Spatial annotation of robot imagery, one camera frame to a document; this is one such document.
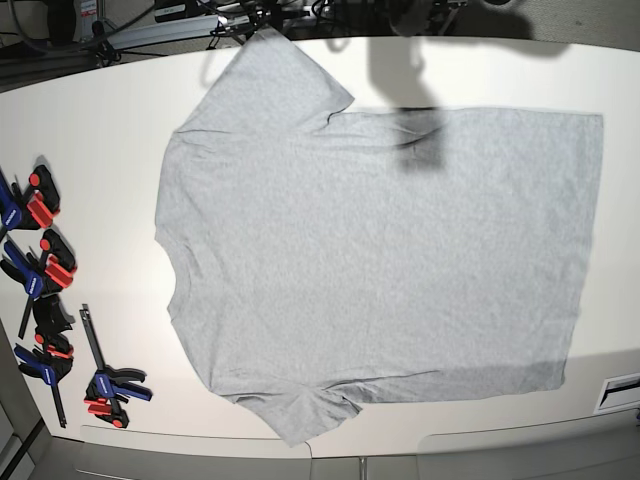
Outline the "grey T-shirt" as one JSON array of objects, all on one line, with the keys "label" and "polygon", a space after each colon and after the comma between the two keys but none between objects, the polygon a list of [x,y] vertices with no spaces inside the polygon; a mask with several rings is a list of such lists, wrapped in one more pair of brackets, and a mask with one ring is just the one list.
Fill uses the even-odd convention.
[{"label": "grey T-shirt", "polygon": [[602,117],[352,101],[266,28],[171,135],[155,238],[202,383],[292,446],[364,404],[560,388]]}]

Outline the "blue red bar clamp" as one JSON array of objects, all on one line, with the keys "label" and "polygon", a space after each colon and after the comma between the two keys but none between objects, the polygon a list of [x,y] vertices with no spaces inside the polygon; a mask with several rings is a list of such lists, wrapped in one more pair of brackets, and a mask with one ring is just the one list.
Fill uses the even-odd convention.
[{"label": "blue red bar clamp", "polygon": [[144,386],[146,374],[137,369],[114,369],[108,365],[97,339],[89,306],[83,304],[79,313],[96,363],[96,371],[85,391],[87,411],[117,429],[126,429],[130,420],[123,404],[131,398],[149,402],[153,397],[152,391]]},{"label": "blue red bar clamp", "polygon": [[49,228],[59,209],[60,194],[44,164],[32,171],[24,191],[1,174],[1,239],[13,230]]},{"label": "blue red bar clamp", "polygon": [[23,339],[35,301],[57,295],[68,288],[73,282],[77,262],[71,248],[53,228],[44,231],[38,258],[31,252],[23,253],[11,238],[6,239],[3,249],[5,258],[1,260],[2,271],[21,284],[27,295],[18,330],[18,337]]}]

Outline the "lower blue red bar clamp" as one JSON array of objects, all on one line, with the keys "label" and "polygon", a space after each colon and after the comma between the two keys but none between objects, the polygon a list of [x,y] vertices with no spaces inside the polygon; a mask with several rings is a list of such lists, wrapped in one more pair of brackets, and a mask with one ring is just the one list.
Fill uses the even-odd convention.
[{"label": "lower blue red bar clamp", "polygon": [[114,369],[108,365],[97,339],[89,306],[83,304],[79,313],[96,363],[96,371],[85,391],[87,411],[117,429],[126,429],[130,420],[123,404],[131,398],[149,402],[153,397],[152,391],[144,386],[146,374],[137,369]]}]

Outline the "top blue red bar clamp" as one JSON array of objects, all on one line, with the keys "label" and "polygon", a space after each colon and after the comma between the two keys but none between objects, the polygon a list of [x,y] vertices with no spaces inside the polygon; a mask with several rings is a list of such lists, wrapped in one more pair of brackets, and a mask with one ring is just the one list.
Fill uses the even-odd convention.
[{"label": "top blue red bar clamp", "polygon": [[24,191],[1,174],[1,239],[13,230],[49,228],[59,209],[60,194],[44,164],[32,171]]}]

